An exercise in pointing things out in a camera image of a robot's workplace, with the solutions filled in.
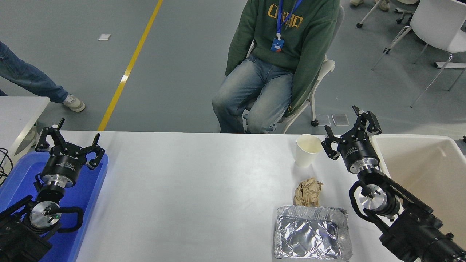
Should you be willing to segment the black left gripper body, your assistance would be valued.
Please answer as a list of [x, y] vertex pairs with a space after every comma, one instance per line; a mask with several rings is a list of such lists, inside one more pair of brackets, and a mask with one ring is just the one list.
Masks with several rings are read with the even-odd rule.
[[50, 157], [40, 173], [40, 179], [43, 182], [49, 182], [52, 179], [64, 177], [66, 182], [76, 182], [85, 163], [85, 154], [77, 154], [71, 149], [64, 151], [60, 146], [54, 146], [50, 150]]

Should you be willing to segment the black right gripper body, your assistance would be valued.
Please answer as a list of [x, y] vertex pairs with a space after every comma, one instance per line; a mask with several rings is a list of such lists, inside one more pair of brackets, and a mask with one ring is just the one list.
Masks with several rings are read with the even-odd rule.
[[341, 138], [346, 143], [337, 147], [343, 162], [349, 172], [360, 172], [363, 169], [376, 168], [379, 166], [377, 156], [366, 132], [344, 133]]

